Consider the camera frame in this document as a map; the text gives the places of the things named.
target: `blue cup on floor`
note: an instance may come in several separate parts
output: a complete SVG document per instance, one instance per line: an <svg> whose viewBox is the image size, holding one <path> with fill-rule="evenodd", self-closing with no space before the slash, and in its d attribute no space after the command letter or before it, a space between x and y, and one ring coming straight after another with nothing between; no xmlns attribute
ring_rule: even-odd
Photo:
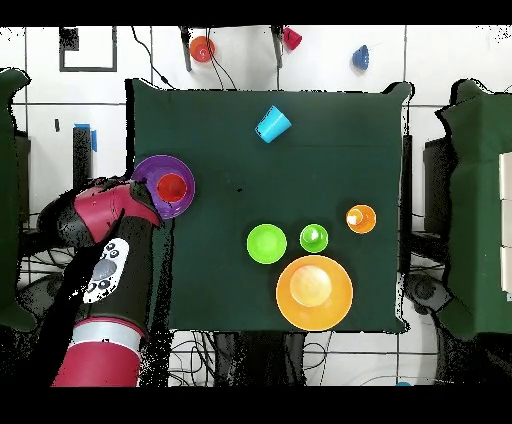
<svg viewBox="0 0 512 424"><path fill-rule="evenodd" d="M352 55L352 63L356 68L367 70L370 63L370 53L366 44L359 47Z"/></svg>
<svg viewBox="0 0 512 424"><path fill-rule="evenodd" d="M291 126L288 118L277 107L272 106L256 127L256 133L265 143L270 143Z"/></svg>

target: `red cup on floor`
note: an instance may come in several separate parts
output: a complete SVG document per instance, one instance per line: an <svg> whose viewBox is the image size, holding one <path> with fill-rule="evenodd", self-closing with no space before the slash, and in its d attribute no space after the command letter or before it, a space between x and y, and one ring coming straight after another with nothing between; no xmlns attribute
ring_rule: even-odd
<svg viewBox="0 0 512 424"><path fill-rule="evenodd" d="M209 39L210 51L212 56L215 54L215 44L212 39ZM194 38L189 46L190 56L192 56L198 62L208 62L211 60L210 51L208 50L208 44L206 43L206 37L201 35Z"/></svg>
<svg viewBox="0 0 512 424"><path fill-rule="evenodd" d="M177 174L165 174L158 181L156 191L164 202L179 202L187 193L187 183Z"/></svg>
<svg viewBox="0 0 512 424"><path fill-rule="evenodd" d="M293 29L285 28L283 31L283 41L290 50L295 48L302 41L302 35L297 34Z"/></svg>

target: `green bowl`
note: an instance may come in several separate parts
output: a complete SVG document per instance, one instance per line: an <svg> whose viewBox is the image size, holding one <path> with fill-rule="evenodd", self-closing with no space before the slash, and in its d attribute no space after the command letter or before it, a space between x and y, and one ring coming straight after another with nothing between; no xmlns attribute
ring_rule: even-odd
<svg viewBox="0 0 512 424"><path fill-rule="evenodd" d="M309 224L300 233L300 245L309 253L319 253L327 247L327 230L318 224Z"/></svg>
<svg viewBox="0 0 512 424"><path fill-rule="evenodd" d="M275 225L258 225L247 236L247 252L260 264L269 265L277 262L285 250L286 236Z"/></svg>

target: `dark green table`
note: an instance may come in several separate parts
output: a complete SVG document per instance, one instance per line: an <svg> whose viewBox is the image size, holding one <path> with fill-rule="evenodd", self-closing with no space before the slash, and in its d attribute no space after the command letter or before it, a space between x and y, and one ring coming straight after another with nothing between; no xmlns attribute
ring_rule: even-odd
<svg viewBox="0 0 512 424"><path fill-rule="evenodd" d="M322 254L342 264L354 286L352 308L335 329L404 330L395 298L400 112L409 84L386 94L163 91L140 80L127 87L135 165L172 155L196 180L190 208L154 235L152 304L158 286L170 284L170 328L297 330L281 316L275 286L287 264L306 254L300 230L316 222L329 232ZM266 144L254 128L271 105L292 127ZM345 224L358 203L377 212L376 228L364 236ZM288 239L272 265L246 251L247 234L260 223L278 225Z"/></svg>

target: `floor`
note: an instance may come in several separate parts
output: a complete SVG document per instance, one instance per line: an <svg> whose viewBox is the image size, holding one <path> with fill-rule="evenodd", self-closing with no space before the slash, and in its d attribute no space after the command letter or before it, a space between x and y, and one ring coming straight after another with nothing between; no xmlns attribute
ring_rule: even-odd
<svg viewBox="0 0 512 424"><path fill-rule="evenodd" d="M511 26L291 27L303 39L296 50L284 49L279 74L283 90L381 92L396 81L414 84L409 127L413 136L413 212L419 216L414 217L413 226L421 230L422 151L426 141L444 135L434 112L448 103L451 87L459 79L479 79L491 91L504 91L512 84L509 54L512 40L508 40ZM147 45L154 67L172 85L180 89L220 88L211 64L192 60L192 72L186 71L177 27L134 29L137 38ZM79 51L65 52L67 66L112 66L111 33L109 27L80 27ZM204 31L196 30L192 34L197 35L204 35ZM276 89L275 55L268 26L215 29L211 38L218 61L238 89ZM369 68L365 72L351 63L352 53L363 44L370 51ZM59 72L58 46L57 28L0 28L0 68L19 68L31 78L28 87L14 96L12 112L18 128L28 131L32 140L30 208L34 213L71 188L74 124L89 123L97 131L93 176L123 174L124 79L144 78L166 88L151 69L148 52L135 41L130 27L117 28L117 72ZM230 88L229 79L221 70L219 73L224 87ZM55 119L60 124L58 132ZM405 113L402 120L405 124ZM416 258L413 262L423 264ZM327 360L305 371L308 385L395 385L397 381L432 384L437 359L432 319L416 314L407 299L403 301L403 318L410 329L398 336L334 334ZM329 335L309 334L306 342L326 348ZM190 369L190 366L196 369L200 365L197 353L190 353L192 339L190 332L176 333L174 346L177 347L170 360L172 369ZM320 346L308 345L305 368L318 364L322 358ZM205 380L201 372L194 376L196 382ZM176 375L191 381L189 374ZM173 385L181 384L177 379L170 381Z"/></svg>

